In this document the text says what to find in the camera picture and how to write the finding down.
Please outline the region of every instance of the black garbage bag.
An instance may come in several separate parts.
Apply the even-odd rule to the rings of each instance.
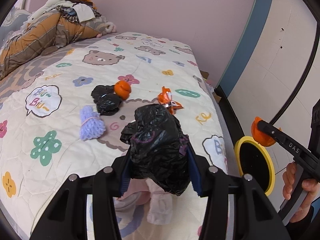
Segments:
[[[101,115],[113,115],[119,111],[122,99],[113,92],[114,86],[98,85],[92,90],[91,96]]]
[[[120,138],[131,145],[131,177],[151,178],[166,192],[181,195],[190,183],[188,135],[162,105],[139,107],[134,117],[136,121],[124,127]]]

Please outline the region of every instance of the blue trim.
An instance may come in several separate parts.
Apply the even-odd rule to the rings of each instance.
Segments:
[[[312,202],[312,206],[315,209],[313,212],[313,217],[312,217],[312,220],[313,220],[320,209],[320,197]]]
[[[228,67],[229,67],[229,65],[230,65],[230,63],[231,63],[231,61],[232,61],[232,59],[233,59],[233,57],[234,57],[234,55],[235,55],[238,47],[239,47],[239,45],[240,45],[240,42],[241,42],[242,37],[243,37],[243,35],[244,35],[244,32],[245,32],[245,30],[247,29],[247,26],[248,26],[249,21],[250,21],[250,19],[251,19],[251,15],[252,15],[254,6],[256,5],[256,1],[257,1],[257,0],[254,0],[254,2],[253,2],[253,5],[252,5],[252,8],[251,8],[249,17],[248,17],[248,19],[247,19],[247,22],[246,22],[246,24],[245,24],[245,27],[243,28],[243,31],[242,31],[241,37],[240,37],[240,39],[239,39],[239,41],[238,41],[238,44],[237,44],[235,50],[233,51],[232,56],[231,56],[231,58],[230,58],[230,60],[229,60],[229,62],[228,62],[228,65],[227,65],[227,67],[225,68],[223,74],[221,75],[221,77],[220,77],[220,79],[219,79],[219,82],[218,82],[216,88],[220,85],[220,82],[221,82],[221,80],[223,79],[223,76],[224,76],[224,74],[226,73],[226,71],[227,71],[227,69],[228,69]]]
[[[256,0],[251,18],[220,86],[228,97],[246,67],[266,23],[272,0]]]

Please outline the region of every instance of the screw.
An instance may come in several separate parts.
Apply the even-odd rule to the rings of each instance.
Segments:
[[[68,179],[70,181],[75,181],[77,178],[78,178],[78,176],[76,174],[71,174]]]
[[[104,173],[112,173],[113,172],[113,168],[111,166],[107,166],[103,169]]]
[[[250,174],[244,174],[244,179],[246,179],[247,181],[251,181],[253,179],[252,175]]]
[[[218,168],[217,168],[216,166],[210,166],[210,167],[209,167],[209,171],[210,171],[211,173],[216,173],[216,172],[218,172]]]

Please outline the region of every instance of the quilted mattress cover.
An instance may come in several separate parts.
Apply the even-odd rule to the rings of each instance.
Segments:
[[[195,152],[227,172],[216,110],[188,45],[132,32],[91,40],[37,64],[35,59],[0,83],[6,89],[0,91],[0,200],[23,240],[70,174],[93,175],[125,154],[129,146],[119,140],[123,127],[134,120],[136,108],[156,102],[162,86],[183,105],[175,116]],[[32,74],[34,65],[38,73]],[[21,77],[27,79],[19,85]],[[85,105],[95,109],[95,86],[119,80],[130,83],[130,97],[118,113],[102,117],[107,128],[102,137],[81,141],[79,110]],[[148,204],[137,206],[132,221],[119,220],[122,238],[198,239],[206,203],[190,184],[181,196],[173,196],[168,225],[149,224]],[[94,239],[90,195],[87,231]]]

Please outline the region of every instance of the rubber band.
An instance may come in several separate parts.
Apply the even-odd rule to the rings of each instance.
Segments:
[[[92,118],[100,119],[100,118],[98,118],[98,117],[96,117],[96,116],[91,116],[91,117],[89,117],[88,119],[84,120],[84,122],[81,124],[81,126],[83,126],[86,122],[88,122],[88,121],[89,121],[90,119],[92,119]]]

